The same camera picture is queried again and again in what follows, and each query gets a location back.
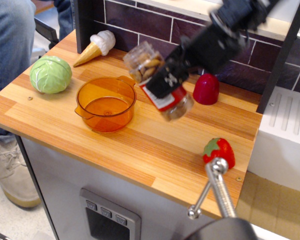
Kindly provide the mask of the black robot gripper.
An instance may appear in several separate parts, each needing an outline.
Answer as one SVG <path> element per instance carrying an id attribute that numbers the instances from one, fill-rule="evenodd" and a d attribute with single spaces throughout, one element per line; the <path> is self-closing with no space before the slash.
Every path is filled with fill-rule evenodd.
<path id="1" fill-rule="evenodd" d="M 189 69 L 199 67 L 215 74 L 249 45 L 249 39 L 239 31 L 232 31 L 215 22 L 192 38 L 183 37 L 180 40 L 180 45 L 168 55 L 164 65 L 146 84 L 146 88 L 159 99 L 180 87 L 188 79 Z"/>

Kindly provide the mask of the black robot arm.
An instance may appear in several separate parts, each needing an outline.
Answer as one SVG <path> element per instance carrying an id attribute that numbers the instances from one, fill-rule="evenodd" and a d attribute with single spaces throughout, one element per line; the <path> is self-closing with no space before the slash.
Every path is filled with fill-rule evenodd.
<path id="1" fill-rule="evenodd" d="M 180 87 L 189 71 L 203 68 L 215 74 L 250 44 L 241 31 L 257 30 L 266 22 L 276 0 L 225 0 L 209 14 L 211 24 L 192 38 L 182 37 L 181 44 L 165 59 L 165 64 L 146 83 L 155 97 L 163 99 Z"/>

